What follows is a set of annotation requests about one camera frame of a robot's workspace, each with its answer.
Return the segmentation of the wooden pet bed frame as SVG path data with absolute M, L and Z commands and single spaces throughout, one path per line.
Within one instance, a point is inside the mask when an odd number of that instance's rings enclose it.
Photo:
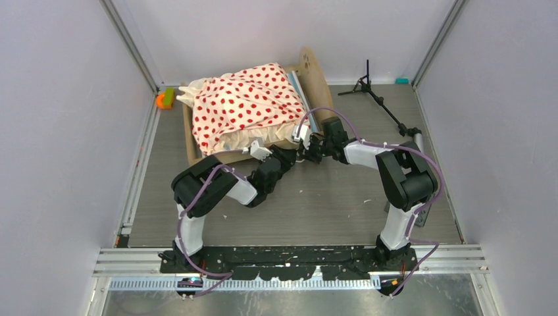
M 310 48 L 304 47 L 301 50 L 299 56 L 299 62 L 296 65 L 282 66 L 282 67 L 285 69 L 285 71 L 288 74 L 292 70 L 296 71 L 301 87 L 303 88 L 305 97 L 307 98 L 309 107 L 311 108 L 311 110 L 308 111 L 303 116 L 300 124 L 306 125 L 312 132 L 321 131 L 322 129 L 320 126 L 321 122 L 324 119 L 328 119 L 334 116 L 333 112 L 331 112 L 331 108 L 333 107 L 333 101 L 332 101 L 330 89 L 326 83 L 326 80 L 322 73 L 322 69 L 315 57 L 315 54 L 312 52 Z M 187 154 L 188 162 L 193 165 L 198 161 L 200 161 L 202 158 L 204 158 L 206 155 L 202 154 L 198 149 L 198 146 L 190 130 L 191 127 L 190 120 L 192 114 L 191 109 L 182 103 L 182 111 L 183 111 L 185 139 L 186 139 L 186 154 Z M 264 144 L 262 139 L 261 142 L 265 147 L 270 147 L 271 145 L 277 145 L 284 149 L 296 149 L 299 145 L 299 143 L 296 143 L 294 141 L 292 141 L 291 143 L 287 141 L 281 141 L 281 142 L 276 142 L 268 145 Z M 215 153 L 215 155 L 224 163 L 233 163 L 236 161 L 250 159 L 251 157 L 248 154 L 242 153 L 242 149 L 233 150 L 233 151 L 221 151 Z

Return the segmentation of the blue striped mattress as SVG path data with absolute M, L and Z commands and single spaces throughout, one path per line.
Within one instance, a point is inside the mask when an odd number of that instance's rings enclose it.
M 294 87 L 294 90 L 298 93 L 299 97 L 301 98 L 302 104 L 304 105 L 305 110 L 308 112 L 311 110 L 311 108 L 309 107 L 307 98 L 305 97 L 303 88 L 301 87 L 301 84 L 299 82 L 298 76 L 296 74 L 296 71 L 292 70 L 289 74 L 288 74 L 288 78 L 290 80 L 291 85 Z

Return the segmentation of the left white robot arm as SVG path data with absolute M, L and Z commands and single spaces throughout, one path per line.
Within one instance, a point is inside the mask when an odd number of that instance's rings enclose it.
M 181 172 L 171 182 L 178 210 L 178 229 L 173 248 L 179 251 L 176 263 L 192 273 L 201 266 L 205 217 L 223 198 L 231 198 L 246 207 L 256 207 L 273 193 L 275 186 L 297 160 L 296 149 L 277 145 L 265 147 L 257 138 L 243 154 L 259 161 L 249 176 L 210 155 Z

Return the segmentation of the orange green toy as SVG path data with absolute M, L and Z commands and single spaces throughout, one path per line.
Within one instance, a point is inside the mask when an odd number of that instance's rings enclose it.
M 161 92 L 155 100 L 155 104 L 160 110 L 171 110 L 176 99 L 176 90 L 173 87 L 168 87 L 165 91 Z

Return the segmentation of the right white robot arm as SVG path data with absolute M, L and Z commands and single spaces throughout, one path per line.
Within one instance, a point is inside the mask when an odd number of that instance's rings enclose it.
M 292 131 L 301 156 L 315 163 L 331 157 L 345 165 L 377 170 L 388 201 L 388 217 L 376 238 L 374 258 L 379 267 L 392 270 L 409 253 L 409 235 L 416 211 L 438 191 L 438 180 L 415 142 L 401 145 L 367 145 L 350 138 L 338 117 L 323 121 L 321 132 L 300 124 Z

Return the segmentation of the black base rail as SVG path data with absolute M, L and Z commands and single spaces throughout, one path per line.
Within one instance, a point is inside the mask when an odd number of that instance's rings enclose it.
M 170 248 L 101 250 L 93 270 L 113 290 L 178 292 L 256 290 L 381 290 L 420 275 L 487 274 L 477 245 L 413 246 L 384 265 L 372 246 L 209 246 L 196 267 Z

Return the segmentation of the teal small block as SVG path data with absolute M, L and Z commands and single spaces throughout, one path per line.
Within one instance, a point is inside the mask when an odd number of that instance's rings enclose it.
M 396 78 L 394 83 L 399 85 L 409 85 L 411 82 L 408 78 Z

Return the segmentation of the strawberry print ruffled blanket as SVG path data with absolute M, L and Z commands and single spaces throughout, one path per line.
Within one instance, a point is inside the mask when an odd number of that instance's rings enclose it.
M 198 79 L 179 91 L 177 100 L 192 111 L 190 130 L 204 155 L 239 150 L 256 138 L 266 145 L 291 143 L 307 113 L 278 63 Z

